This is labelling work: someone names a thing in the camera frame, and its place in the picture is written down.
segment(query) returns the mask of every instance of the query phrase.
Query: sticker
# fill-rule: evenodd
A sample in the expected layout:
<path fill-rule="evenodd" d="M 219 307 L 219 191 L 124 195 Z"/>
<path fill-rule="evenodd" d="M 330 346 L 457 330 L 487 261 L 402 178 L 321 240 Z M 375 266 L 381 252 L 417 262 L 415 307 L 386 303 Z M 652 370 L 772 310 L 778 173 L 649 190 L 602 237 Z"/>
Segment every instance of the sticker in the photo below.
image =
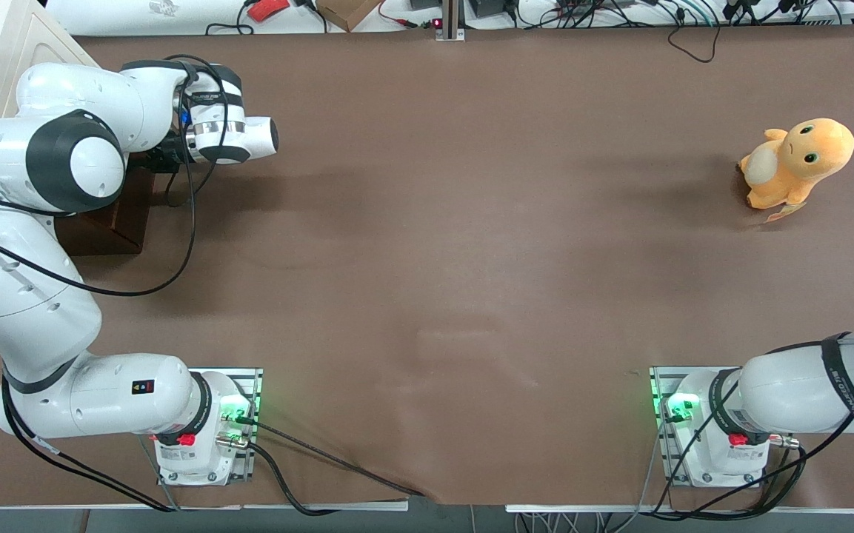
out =
<path fill-rule="evenodd" d="M 192 449 L 166 448 L 166 446 L 160 446 L 160 457 L 167 461 L 193 461 L 193 459 L 196 459 L 196 452 Z"/>
<path fill-rule="evenodd" d="M 729 449 L 727 457 L 734 461 L 753 461 L 765 455 L 759 448 L 751 448 L 751 446 L 735 446 Z"/>
<path fill-rule="evenodd" d="M 151 395 L 153 394 L 153 379 L 141 379 L 135 381 L 131 385 L 132 395 Z"/>

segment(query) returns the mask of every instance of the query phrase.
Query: black strap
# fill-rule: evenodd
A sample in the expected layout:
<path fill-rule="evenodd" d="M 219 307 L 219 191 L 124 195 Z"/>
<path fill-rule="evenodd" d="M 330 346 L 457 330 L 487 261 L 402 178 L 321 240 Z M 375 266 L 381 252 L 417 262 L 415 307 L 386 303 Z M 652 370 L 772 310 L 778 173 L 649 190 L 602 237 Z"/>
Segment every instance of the black strap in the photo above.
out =
<path fill-rule="evenodd" d="M 2 361 L 2 377 L 6 378 L 6 381 L 9 382 L 13 388 L 19 392 L 21 395 L 34 395 L 35 392 L 41 392 L 47 389 L 48 387 L 54 385 L 58 382 L 61 377 L 64 377 L 64 373 L 71 368 L 71 365 L 74 364 L 74 361 L 77 361 L 78 358 L 71 358 L 68 361 L 65 361 L 64 364 L 55 369 L 54 372 L 51 372 L 47 378 L 41 379 L 40 381 L 35 381 L 34 383 L 26 383 L 21 381 L 19 378 L 15 378 L 14 375 L 9 373 L 9 367 L 6 366 L 4 361 Z"/>
<path fill-rule="evenodd" d="M 176 446 L 176 438 L 180 435 L 196 435 L 203 425 L 206 424 L 207 418 L 210 417 L 210 409 L 213 408 L 213 392 L 210 391 L 210 385 L 203 378 L 200 372 L 190 372 L 193 379 L 199 385 L 199 409 L 196 411 L 196 416 L 183 429 L 172 433 L 157 433 L 156 439 L 164 446 Z"/>
<path fill-rule="evenodd" d="M 844 407 L 847 407 L 850 414 L 854 415 L 854 384 L 851 383 L 851 378 L 844 368 L 841 345 L 838 343 L 839 338 L 844 337 L 844 335 L 846 334 L 833 335 L 822 341 L 822 363 L 825 364 L 827 377 L 842 399 Z"/>
<path fill-rule="evenodd" d="M 741 433 L 742 435 L 746 435 L 746 438 L 748 439 L 747 444 L 752 446 L 759 445 L 769 439 L 769 433 L 756 431 L 756 429 L 752 427 L 742 427 L 729 415 L 729 412 L 726 412 L 726 408 L 724 407 L 724 404 L 722 404 L 722 397 L 724 397 L 724 392 L 722 392 L 724 388 L 722 388 L 722 386 L 726 382 L 726 379 L 738 370 L 738 367 L 724 368 L 720 372 L 717 372 L 713 381 L 710 381 L 710 390 L 708 395 L 710 409 L 713 412 L 713 421 L 717 426 L 720 426 L 720 429 L 722 429 L 726 435 L 731 435 L 731 433 Z"/>

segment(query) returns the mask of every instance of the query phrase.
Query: table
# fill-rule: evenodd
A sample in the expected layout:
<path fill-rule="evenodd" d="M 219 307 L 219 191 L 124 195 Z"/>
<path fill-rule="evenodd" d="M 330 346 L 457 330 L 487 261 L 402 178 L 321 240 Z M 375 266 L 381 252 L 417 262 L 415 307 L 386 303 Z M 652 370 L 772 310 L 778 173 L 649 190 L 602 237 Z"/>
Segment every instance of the table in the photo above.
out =
<path fill-rule="evenodd" d="M 742 364 L 854 329 L 854 159 L 771 227 L 750 227 L 761 215 L 734 170 L 765 128 L 829 115 L 854 132 L 854 27 L 727 28 L 712 64 L 666 36 L 82 41 L 110 70 L 223 61 L 247 114 L 281 132 L 278 155 L 221 168 L 201 193 L 179 281 L 98 299 L 92 351 L 264 367 L 264 421 L 440 503 L 633 505 L 655 431 L 649 367 Z M 712 34 L 681 37 L 708 51 Z M 169 276 L 189 213 L 150 218 L 140 256 L 81 259 L 85 279 Z M 156 490 L 132 435 L 57 444 Z M 305 502 L 399 497 L 270 446 Z M 662 486 L 655 472 L 650 493 Z M 281 502 L 263 466 L 176 498 Z M 708 498 L 677 490 L 674 505 Z M 94 503 L 122 500 L 0 432 L 0 506 Z M 854 507 L 854 435 L 788 503 Z"/>

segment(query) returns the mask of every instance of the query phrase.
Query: robotic arm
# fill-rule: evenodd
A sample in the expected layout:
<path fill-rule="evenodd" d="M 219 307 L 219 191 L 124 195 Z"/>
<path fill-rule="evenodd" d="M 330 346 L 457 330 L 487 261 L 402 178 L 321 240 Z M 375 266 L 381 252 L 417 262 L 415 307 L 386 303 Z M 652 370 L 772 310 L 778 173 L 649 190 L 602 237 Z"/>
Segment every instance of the robotic arm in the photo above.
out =
<path fill-rule="evenodd" d="M 173 141 L 175 109 L 185 134 L 176 141 L 186 145 L 174 158 L 233 164 L 278 147 L 271 118 L 244 115 L 241 80 L 224 65 L 134 61 L 118 74 L 38 64 L 21 76 L 17 99 L 17 116 L 0 118 L 0 246 L 79 282 L 47 213 L 111 204 L 129 152 Z M 41 438 L 155 435 L 159 465 L 181 483 L 226 483 L 234 451 L 216 444 L 227 429 L 221 411 L 248 403 L 234 382 L 190 372 L 172 355 L 95 357 L 87 348 L 99 330 L 89 292 L 0 253 L 0 355 L 24 424 Z M 1 392 L 0 428 L 11 432 Z"/>
<path fill-rule="evenodd" d="M 854 333 L 691 372 L 664 411 L 692 485 L 744 485 L 762 475 L 781 433 L 832 433 L 849 415 L 844 431 L 854 432 Z"/>

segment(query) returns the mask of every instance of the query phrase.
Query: orange plush toy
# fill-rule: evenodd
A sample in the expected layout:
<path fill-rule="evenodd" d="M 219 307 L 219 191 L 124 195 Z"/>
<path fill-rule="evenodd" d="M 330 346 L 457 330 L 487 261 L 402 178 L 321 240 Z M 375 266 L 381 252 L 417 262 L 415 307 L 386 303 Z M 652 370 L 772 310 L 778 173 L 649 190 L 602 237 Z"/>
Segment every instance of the orange plush toy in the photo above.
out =
<path fill-rule="evenodd" d="M 766 130 L 766 142 L 739 162 L 752 191 L 746 202 L 756 209 L 785 203 L 766 222 L 778 220 L 805 205 L 812 188 L 847 164 L 854 152 L 854 136 L 831 118 L 816 118 L 789 132 Z"/>

